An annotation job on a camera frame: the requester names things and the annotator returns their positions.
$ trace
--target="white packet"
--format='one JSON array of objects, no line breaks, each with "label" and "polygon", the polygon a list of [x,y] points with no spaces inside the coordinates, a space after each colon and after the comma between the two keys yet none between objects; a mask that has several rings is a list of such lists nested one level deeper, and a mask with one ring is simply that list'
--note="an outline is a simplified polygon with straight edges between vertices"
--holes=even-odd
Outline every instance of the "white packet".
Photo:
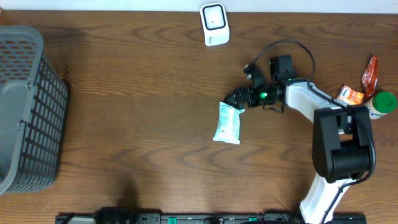
[{"label": "white packet", "polygon": [[220,116],[218,118],[218,126],[213,141],[223,141],[232,144],[240,144],[239,130],[241,121],[239,114],[244,109],[238,110],[233,106],[220,102]]}]

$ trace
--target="orange snack packet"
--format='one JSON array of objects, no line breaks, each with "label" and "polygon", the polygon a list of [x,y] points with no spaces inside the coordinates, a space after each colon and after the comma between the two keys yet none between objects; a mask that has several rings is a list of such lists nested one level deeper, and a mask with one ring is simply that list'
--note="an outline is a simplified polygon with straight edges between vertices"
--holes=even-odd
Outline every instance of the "orange snack packet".
[{"label": "orange snack packet", "polygon": [[376,89],[377,83],[377,71],[378,71],[378,62],[377,55],[372,56],[371,61],[365,69],[365,72],[362,76],[362,88],[365,92],[365,98],[369,99],[374,90]]},{"label": "orange snack packet", "polygon": [[345,85],[341,88],[340,94],[336,99],[342,100],[349,105],[360,105],[363,99],[363,93],[355,91]]}]

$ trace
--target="robotic arm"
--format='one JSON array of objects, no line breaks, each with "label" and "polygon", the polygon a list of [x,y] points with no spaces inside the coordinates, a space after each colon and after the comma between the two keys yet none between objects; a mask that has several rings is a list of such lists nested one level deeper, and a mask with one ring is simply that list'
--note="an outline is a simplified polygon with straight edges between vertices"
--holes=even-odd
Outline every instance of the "robotic arm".
[{"label": "robotic arm", "polygon": [[[270,66],[270,85],[252,63],[244,68],[244,73],[253,85],[235,89],[224,101],[238,109],[244,103],[249,108],[263,106],[266,109],[281,102],[280,112],[287,105],[313,122],[312,160],[317,174],[308,195],[300,203],[300,211],[305,223],[326,223],[332,220],[348,183],[360,179],[371,168],[371,146],[366,138],[366,131],[372,136],[368,110],[364,106],[352,106],[348,113],[326,100],[330,96],[313,83],[296,78],[289,55],[271,58]],[[360,119],[366,130],[354,118]],[[352,134],[353,138],[340,141],[339,134]]]}]

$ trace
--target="white rectangular device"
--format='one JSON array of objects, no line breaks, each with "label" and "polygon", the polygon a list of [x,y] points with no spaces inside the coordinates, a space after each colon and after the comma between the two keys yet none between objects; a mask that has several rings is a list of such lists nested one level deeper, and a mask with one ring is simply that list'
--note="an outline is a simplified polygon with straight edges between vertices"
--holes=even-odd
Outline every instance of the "white rectangular device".
[{"label": "white rectangular device", "polygon": [[229,26],[224,5],[206,4],[200,8],[200,16],[207,46],[225,44],[229,41]]}]

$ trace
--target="plastic wrapper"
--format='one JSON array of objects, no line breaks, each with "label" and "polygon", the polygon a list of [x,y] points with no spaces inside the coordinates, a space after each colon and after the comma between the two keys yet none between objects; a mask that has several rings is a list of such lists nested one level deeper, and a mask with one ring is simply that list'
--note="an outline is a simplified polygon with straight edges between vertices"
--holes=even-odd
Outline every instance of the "plastic wrapper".
[{"label": "plastic wrapper", "polygon": [[233,106],[220,102],[220,116],[213,141],[223,141],[232,144],[240,144],[239,131],[241,121],[239,115],[244,109],[238,110]]},{"label": "plastic wrapper", "polygon": [[343,86],[339,95],[337,96],[337,100],[342,100],[349,105],[360,105],[362,102],[364,94],[358,91],[351,89],[348,86]]},{"label": "plastic wrapper", "polygon": [[366,67],[365,72],[363,73],[362,76],[362,88],[363,91],[365,92],[366,99],[369,99],[373,95],[376,89],[377,70],[378,70],[377,56],[374,55],[372,56],[371,61]]}]

